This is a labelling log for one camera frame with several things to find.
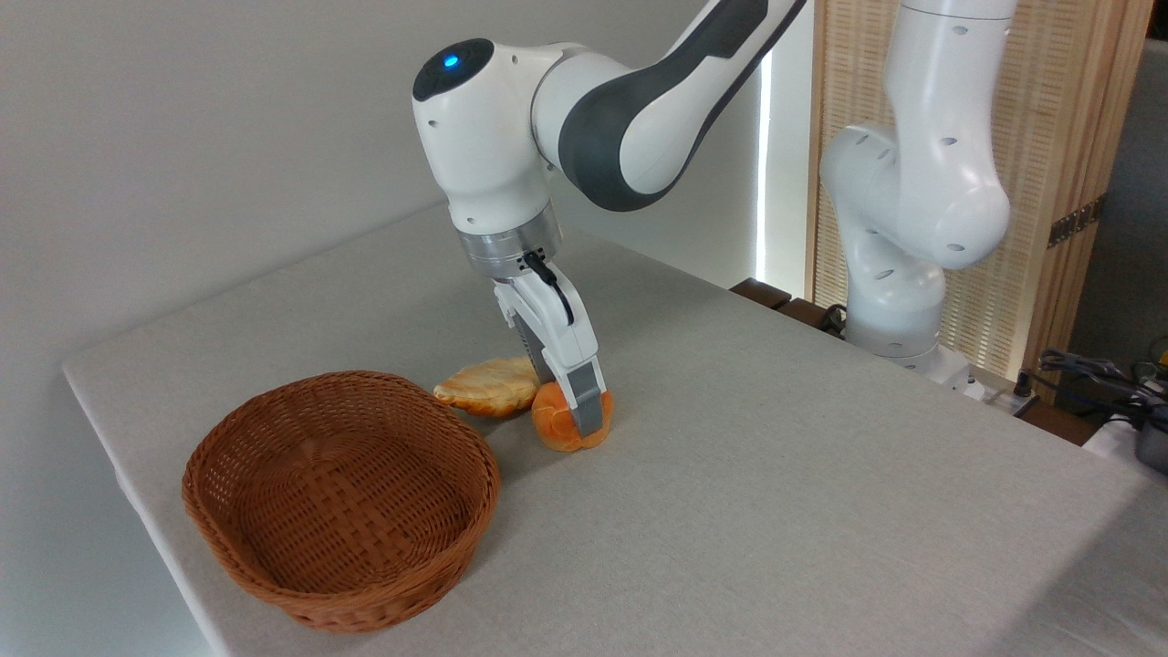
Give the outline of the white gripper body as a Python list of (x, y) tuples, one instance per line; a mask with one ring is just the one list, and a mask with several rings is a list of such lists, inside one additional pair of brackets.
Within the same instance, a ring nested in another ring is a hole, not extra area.
[(559, 267), (547, 267), (555, 283), (538, 274), (494, 281), (494, 293), (505, 320), (521, 331), (531, 331), (544, 345), (544, 358), (554, 371), (572, 369), (598, 355), (600, 345), (589, 323), (580, 293)]

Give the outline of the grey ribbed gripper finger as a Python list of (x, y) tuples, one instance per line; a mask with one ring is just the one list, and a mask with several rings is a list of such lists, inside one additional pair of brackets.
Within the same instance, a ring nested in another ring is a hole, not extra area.
[(602, 394), (609, 390), (602, 379), (600, 359), (593, 357), (572, 369), (559, 371), (558, 383), (580, 438), (599, 433), (604, 426)]
[(533, 369), (538, 378), (538, 383), (552, 382), (556, 379), (556, 375), (544, 358), (544, 345), (541, 339), (538, 339), (538, 336), (531, 331), (521, 331), (520, 338), (524, 345), (524, 350), (528, 354)]

